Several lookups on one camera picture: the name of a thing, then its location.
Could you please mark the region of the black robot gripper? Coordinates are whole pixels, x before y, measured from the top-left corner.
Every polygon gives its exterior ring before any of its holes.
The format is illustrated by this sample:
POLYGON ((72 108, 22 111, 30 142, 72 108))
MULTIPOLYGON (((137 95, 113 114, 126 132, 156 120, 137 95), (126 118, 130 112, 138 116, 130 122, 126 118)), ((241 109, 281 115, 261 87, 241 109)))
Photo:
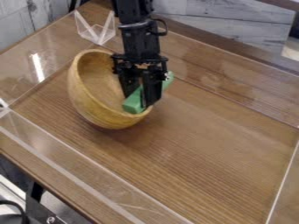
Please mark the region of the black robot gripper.
POLYGON ((121 19, 118 30, 122 39, 124 52, 112 55, 113 72, 124 97, 128 97, 140 87, 142 80, 142 104, 148 108, 162 95, 162 84, 166 74, 166 58, 160 54, 160 37, 168 33, 168 27, 158 31, 161 19, 121 19))

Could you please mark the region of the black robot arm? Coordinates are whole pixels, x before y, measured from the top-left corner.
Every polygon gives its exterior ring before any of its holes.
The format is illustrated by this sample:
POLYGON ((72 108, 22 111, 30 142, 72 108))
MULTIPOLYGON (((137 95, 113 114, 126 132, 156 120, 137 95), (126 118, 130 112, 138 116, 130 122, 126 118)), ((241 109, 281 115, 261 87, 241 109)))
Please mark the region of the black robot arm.
POLYGON ((114 53, 113 73, 117 75, 125 98, 141 88, 138 101, 146 109, 162 95, 162 82, 166 79, 168 58, 160 54, 160 37, 166 35, 168 27, 158 31, 152 18, 153 0, 112 0, 118 19, 124 53, 114 53))

